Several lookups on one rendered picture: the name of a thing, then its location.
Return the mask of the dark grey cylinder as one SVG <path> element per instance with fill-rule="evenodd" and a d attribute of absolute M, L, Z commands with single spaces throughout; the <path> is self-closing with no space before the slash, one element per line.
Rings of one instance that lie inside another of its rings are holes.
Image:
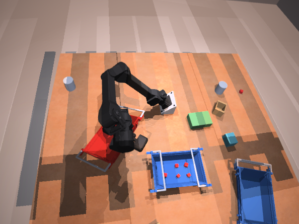
<path fill-rule="evenodd" d="M 215 87 L 216 94 L 221 95 L 227 87 L 228 85 L 226 82 L 223 81 L 219 82 L 218 85 Z"/>
<path fill-rule="evenodd" d="M 65 77 L 63 83 L 68 91 L 73 91 L 76 88 L 72 77 Z"/>

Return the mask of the light blue cube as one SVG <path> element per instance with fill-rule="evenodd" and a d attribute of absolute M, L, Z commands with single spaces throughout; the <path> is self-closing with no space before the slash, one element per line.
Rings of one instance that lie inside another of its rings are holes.
<path fill-rule="evenodd" d="M 223 138 L 223 141 L 224 141 L 224 144 L 226 145 L 226 147 L 233 146 L 238 143 L 238 141 L 235 137 L 235 134 L 233 132 L 226 133 L 222 138 Z"/>

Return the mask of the blue plastic tray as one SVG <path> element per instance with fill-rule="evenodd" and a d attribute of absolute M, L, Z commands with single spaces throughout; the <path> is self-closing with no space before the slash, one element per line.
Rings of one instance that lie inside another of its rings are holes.
<path fill-rule="evenodd" d="M 203 151 L 203 148 L 198 147 L 197 150 L 192 150 L 199 184 L 200 185 L 204 184 L 206 185 L 206 187 L 211 187 L 212 184 L 208 184 L 206 180 L 206 174 L 204 171 L 200 151 Z M 165 177 L 166 189 L 198 185 L 190 150 L 177 151 L 177 152 L 161 152 L 161 153 L 162 153 L 164 173 L 168 173 L 167 177 Z M 152 157 L 152 166 L 153 166 L 153 175 L 154 175 L 154 184 L 155 184 L 155 190 L 150 190 L 150 193 L 156 193 L 158 189 L 161 190 L 164 189 L 160 153 L 159 152 L 153 153 L 153 151 L 150 151 L 150 152 L 146 152 L 146 154 L 151 154 Z M 188 163 L 188 167 L 185 167 L 184 163 Z M 175 168 L 175 164 L 178 164 L 179 167 Z M 188 173 L 191 174 L 190 177 L 187 177 Z M 180 174 L 179 178 L 176 177 L 177 174 Z"/>
<path fill-rule="evenodd" d="M 239 167 L 238 160 L 270 166 L 269 172 Z M 271 164 L 236 158 L 241 213 L 239 224 L 277 224 L 271 167 Z"/>

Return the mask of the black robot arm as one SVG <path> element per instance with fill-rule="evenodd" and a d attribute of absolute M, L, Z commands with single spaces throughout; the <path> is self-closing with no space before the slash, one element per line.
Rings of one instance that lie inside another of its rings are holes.
<path fill-rule="evenodd" d="M 110 136 L 113 135 L 109 148 L 119 153 L 134 150 L 132 118 L 128 109 L 120 109 L 116 103 L 115 81 L 126 83 L 137 92 L 146 97 L 147 104 L 161 105 L 165 109 L 172 105 L 170 95 L 162 89 L 151 89 L 134 75 L 124 62 L 118 62 L 115 66 L 101 74 L 102 79 L 102 106 L 99 110 L 98 121 Z M 115 127 L 111 128 L 112 125 Z"/>

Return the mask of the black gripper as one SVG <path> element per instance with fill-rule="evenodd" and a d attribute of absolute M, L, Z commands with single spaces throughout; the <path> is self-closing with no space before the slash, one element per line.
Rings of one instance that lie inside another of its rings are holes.
<path fill-rule="evenodd" d="M 112 125 L 111 128 L 113 128 L 115 125 L 116 124 Z M 102 128 L 102 130 L 105 134 L 109 135 L 108 132 L 104 128 Z M 147 144 L 148 138 L 146 138 L 145 136 L 143 136 L 141 134 L 138 136 L 137 139 L 135 137 L 136 137 L 136 134 L 133 133 L 134 149 L 141 152 L 144 149 L 145 145 Z"/>

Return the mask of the tan open-top box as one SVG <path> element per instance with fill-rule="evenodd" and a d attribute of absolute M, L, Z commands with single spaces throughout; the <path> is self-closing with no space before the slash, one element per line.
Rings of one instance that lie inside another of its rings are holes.
<path fill-rule="evenodd" d="M 224 103 L 224 102 L 218 100 L 214 106 L 212 114 L 221 118 L 222 115 L 225 113 L 226 106 L 227 106 L 227 103 Z"/>

